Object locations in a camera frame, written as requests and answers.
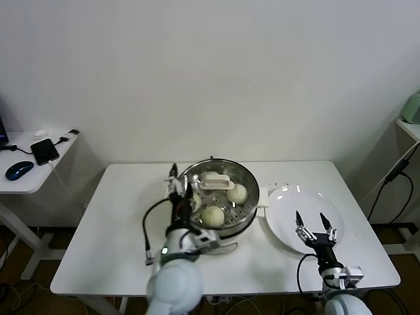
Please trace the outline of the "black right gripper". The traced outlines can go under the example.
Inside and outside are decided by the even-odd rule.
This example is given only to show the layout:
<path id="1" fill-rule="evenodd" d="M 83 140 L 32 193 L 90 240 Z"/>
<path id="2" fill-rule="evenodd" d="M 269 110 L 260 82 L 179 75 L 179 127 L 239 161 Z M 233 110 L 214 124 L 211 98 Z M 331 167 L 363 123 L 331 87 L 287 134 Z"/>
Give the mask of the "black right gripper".
<path id="1" fill-rule="evenodd" d="M 300 213 L 296 211 L 295 214 L 297 225 L 295 231 L 299 239 L 302 242 L 306 242 L 306 245 L 315 251 L 318 258 L 318 266 L 341 266 L 333 251 L 337 241 L 337 230 L 332 227 L 328 218 L 323 213 L 320 213 L 322 224 L 327 234 L 313 234 L 305 228 Z"/>

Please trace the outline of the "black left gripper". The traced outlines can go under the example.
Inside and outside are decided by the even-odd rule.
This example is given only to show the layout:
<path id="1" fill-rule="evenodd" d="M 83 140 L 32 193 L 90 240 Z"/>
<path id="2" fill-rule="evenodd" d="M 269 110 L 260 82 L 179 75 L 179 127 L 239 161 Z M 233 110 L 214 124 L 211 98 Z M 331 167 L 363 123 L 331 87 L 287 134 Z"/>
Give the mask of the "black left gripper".
<path id="1" fill-rule="evenodd" d="M 184 197 L 182 196 L 182 184 L 178 176 L 178 167 L 174 163 L 169 171 L 167 182 L 167 191 L 169 201 L 172 205 L 171 223 L 169 230 L 187 229 L 191 228 L 191 214 L 195 209 L 196 202 L 194 199 L 194 189 L 188 182 Z"/>

